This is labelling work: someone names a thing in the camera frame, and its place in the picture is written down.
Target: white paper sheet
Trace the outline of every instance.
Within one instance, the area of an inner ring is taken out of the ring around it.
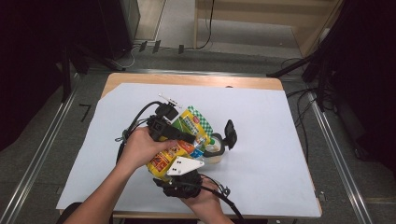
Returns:
[[[84,201],[115,165],[120,137],[137,113],[158,93],[184,105],[193,105],[224,135],[233,121],[238,141],[226,149],[220,163],[199,169],[231,190],[229,199],[243,215],[268,217],[320,217],[320,208],[304,160],[289,105],[283,91],[214,88],[179,85],[119,85],[100,100],[84,144],[67,180],[57,209]],[[156,106],[141,118],[154,114]],[[156,187],[146,167],[128,182],[116,211],[191,213],[176,198]],[[233,214],[227,204],[226,214]]]

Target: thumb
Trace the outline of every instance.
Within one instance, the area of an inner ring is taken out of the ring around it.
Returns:
[[[177,140],[166,140],[163,142],[157,142],[156,143],[156,149],[158,149],[158,151],[163,151],[168,149],[169,147],[174,147],[177,143]]]

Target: gray floor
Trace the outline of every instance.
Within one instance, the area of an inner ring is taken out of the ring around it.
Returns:
[[[234,48],[226,46],[222,50],[213,50],[215,52],[186,51],[183,54],[178,54],[175,49],[161,49],[158,53],[152,54],[150,52],[151,49],[147,48],[143,52],[134,51],[134,65],[127,68],[126,72],[138,69],[146,69],[146,72],[155,72],[156,69],[159,69],[227,72],[238,76],[264,77],[264,74],[279,70],[285,59],[296,56],[289,51],[279,51],[278,48],[269,48],[265,55],[254,52],[242,54],[241,51],[235,53],[233,50]],[[130,57],[125,57],[119,60],[119,63],[128,64],[131,60]],[[305,88],[305,84],[300,78],[302,72],[302,69],[299,69],[281,78],[285,92]],[[56,222],[59,216],[58,211],[55,210],[56,203],[84,141],[94,108],[110,73],[101,64],[92,62],[89,74],[82,76],[75,100],[65,117],[61,130],[54,139],[49,154],[36,177],[33,187],[30,189],[30,193],[15,223]],[[62,88],[48,99],[46,105],[32,119],[17,142],[0,152],[1,212],[5,211],[14,189],[22,179],[31,159],[35,155],[35,151],[60,106],[61,97]],[[290,111],[295,118],[298,117],[296,111],[297,98],[298,95],[289,98]],[[305,97],[302,105],[305,105],[307,100]],[[86,107],[79,104],[92,105],[92,109],[83,122],[81,120],[86,112]],[[332,111],[327,111],[326,116],[332,125],[334,135],[342,149],[350,172],[366,201],[374,223],[394,222],[396,218],[396,182],[392,173],[378,162],[365,162],[356,159],[354,148],[339,118]],[[359,223],[340,175],[334,165],[317,118],[311,109],[305,116],[304,124],[308,133],[310,148],[309,169],[317,192],[323,191],[327,200],[320,202],[323,209],[321,218],[300,219],[298,223]],[[301,128],[297,129],[297,131],[304,146]],[[292,223],[292,220],[270,220],[270,223],[279,222]]]

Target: forearm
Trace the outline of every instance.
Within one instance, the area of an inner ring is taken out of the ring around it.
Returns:
[[[133,171],[116,166],[105,181],[65,223],[108,223],[114,207]]]

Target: human hand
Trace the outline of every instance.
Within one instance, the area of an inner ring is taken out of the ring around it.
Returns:
[[[218,190],[218,186],[208,178],[202,176],[202,186],[209,189]],[[227,218],[220,205],[219,198],[212,192],[201,189],[201,192],[195,198],[180,199],[186,204],[194,214],[205,224],[210,223],[233,223]]]
[[[149,136],[148,127],[136,128],[129,136],[117,165],[128,167],[133,172],[151,161],[157,153],[174,146],[176,143],[176,140],[154,142]]]

